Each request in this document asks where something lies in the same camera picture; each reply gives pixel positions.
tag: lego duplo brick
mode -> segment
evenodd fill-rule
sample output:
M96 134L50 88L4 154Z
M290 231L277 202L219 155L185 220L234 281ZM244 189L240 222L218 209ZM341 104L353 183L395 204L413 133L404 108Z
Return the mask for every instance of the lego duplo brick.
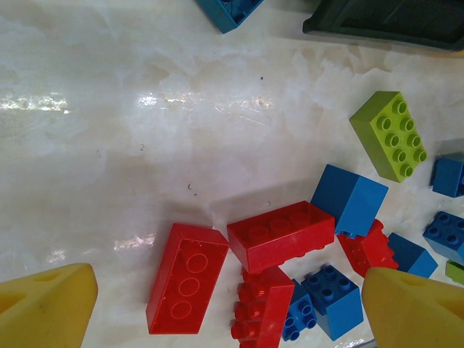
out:
M334 241L334 217L303 201L227 226L231 250L259 273Z
M211 228L175 223L146 307L151 334L197 334L228 251Z
M400 92L375 92L349 121L382 178L401 183L427 159Z
M242 24L262 0L196 0L204 13L224 34Z
M464 195L464 154L448 154L435 161L433 191L448 197Z
M271 267L261 274L243 270L235 304L232 338L241 348L277 348L293 296L295 284L280 270Z
M438 212L423 237L437 254L464 264L464 220L460 217Z
M295 284L295 289L283 327L282 337L284 341L296 341L301 331L306 328L314 328L318 320L310 295L300 283L294 279L292 281Z
M357 236L351 239L342 234L338 235L349 263L362 277L371 267L386 267L394 270L398 268L393 258L393 251L388 245L389 239L382 232L383 228L384 225L380 221L374 220L366 237Z
M328 265L302 282L316 310L318 325L335 341L364 321L360 289Z
M445 274L455 283L464 285L464 266L460 265L459 263L448 260Z
M429 278L438 264L423 247L392 233L389 247L393 250L393 260L398 262L398 270L415 276Z
M311 199L335 217L336 234L367 236L388 187L333 165L326 165Z

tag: lego stud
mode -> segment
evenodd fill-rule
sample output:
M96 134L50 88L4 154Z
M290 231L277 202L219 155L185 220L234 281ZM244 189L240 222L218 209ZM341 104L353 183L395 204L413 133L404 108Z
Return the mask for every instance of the lego stud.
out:
M307 315L303 318L303 323L307 328L314 328L317 322L312 315Z
M392 120L387 116L380 116L377 121L377 128L381 131L387 131L392 126Z
M285 319L285 323L283 326L286 328L291 328L293 325L295 325L295 319L291 316L291 314L287 314L287 319Z
M284 219L277 219L270 222L270 231L274 234L284 234L290 231L290 222Z
M264 226L255 226L248 231L250 241L260 241L269 235L269 230Z
M349 280L346 278L340 278L339 281L337 281L339 285L339 289L342 291L348 291L350 286L349 286Z
M421 137L417 134L413 134L407 138L407 145L411 147L418 147L421 145Z
M443 225L449 225L451 223L450 216L446 212L441 212L440 215L438 215L438 220Z
M456 237L454 234L450 234L447 236L447 243L449 245L458 245L459 244L459 238Z
M464 220L458 221L456 227L462 232L464 232Z
M335 268L332 266L326 266L323 269L324 275L327 279L335 279Z
M179 285L179 294L185 297L193 296L196 294L200 287L200 282L195 278L187 278Z
M334 293L332 292L332 290L325 288L320 293L324 302L329 303L334 300Z
M298 305L298 310L303 314L303 315L308 315L312 311L311 304L308 301L301 301Z
M430 236L432 238L438 238L440 237L440 231L438 228L436 227L430 227L428 230L427 230L428 234L430 234Z
M406 101L404 100L398 100L395 103L393 103L393 107L391 109L393 113L397 115L402 115L406 112L407 110L407 104Z
M405 117L399 123L399 129L404 132L410 132L414 128L414 120L412 118Z
M191 304L187 301L182 301L174 304L173 308L171 309L171 317L174 319L184 319L187 317L191 312Z
M415 150L414 160L416 162L424 162L425 160L427 160L427 152L423 150Z
M406 160L406 152L402 150L396 150L393 153L393 160L398 163L403 163Z
M200 273L208 265L207 257L201 252L200 248L193 245L182 249L180 255L186 262L187 270L191 273Z
M255 319L262 317L265 306L263 303L250 303L248 306L248 318Z
M401 169L399 170L399 173L403 175L406 178L409 178L414 172L414 168L411 167L410 165L403 165L401 166Z
M305 212L295 212L290 216L290 222L296 228L307 226L311 222L311 217Z
M399 144L399 136L397 136L396 134L392 134L392 133L386 136L385 145L387 145L388 147L395 147L398 144Z

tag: red 2x4 brick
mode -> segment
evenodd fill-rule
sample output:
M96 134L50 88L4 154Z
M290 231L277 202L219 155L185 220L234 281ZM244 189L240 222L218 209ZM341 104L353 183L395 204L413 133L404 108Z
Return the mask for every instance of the red 2x4 brick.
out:
M383 228L379 220L374 220L366 237L351 239L343 234L337 236L353 270L362 277L371 267L398 268L393 260L393 250L389 248L389 238L382 233Z
M171 228L146 307L151 334L197 334L228 251L210 228Z
M260 273L334 241L334 217L303 201L227 226L246 271Z

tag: marble surface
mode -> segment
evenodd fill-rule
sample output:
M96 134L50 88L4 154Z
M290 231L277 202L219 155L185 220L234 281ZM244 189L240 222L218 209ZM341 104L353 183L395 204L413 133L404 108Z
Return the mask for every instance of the marble surface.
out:
M267 0L220 35L193 0L0 4L0 281L89 262L99 298L83 347L237 347L240 264L229 252L197 336L149 336L144 310L173 221L213 225L309 199L326 163L389 186L379 212L421 237L463 199L428 187L434 156L462 149L464 59L301 33L314 4ZM377 90L409 102L427 162L380 179L348 122ZM434 255L444 277L444 258ZM362 279L336 241L288 261ZM281 347L352 347L321 329Z

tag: blue lego brick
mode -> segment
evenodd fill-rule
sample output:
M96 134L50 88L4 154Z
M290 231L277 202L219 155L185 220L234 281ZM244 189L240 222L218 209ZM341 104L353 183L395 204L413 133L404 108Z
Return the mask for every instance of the blue lego brick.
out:
M427 250L396 233L390 234L389 248L394 252L393 260L398 263L398 270L402 272L429 278L438 267Z
M295 290L293 290L289 312L283 327L282 337L284 341L296 341L301 331L306 328L314 328L317 323L310 295L303 286L294 279L292 280L295 283Z
M435 161L434 192L452 198L464 195L464 154L449 154Z
M423 237L437 254L464 264L464 219L438 212Z
M360 288L328 265L302 282L310 294L318 325L335 341L364 321Z
M327 165L311 204L335 217L336 234L367 236L388 190L371 179Z
M222 34L237 28L262 0L196 0Z

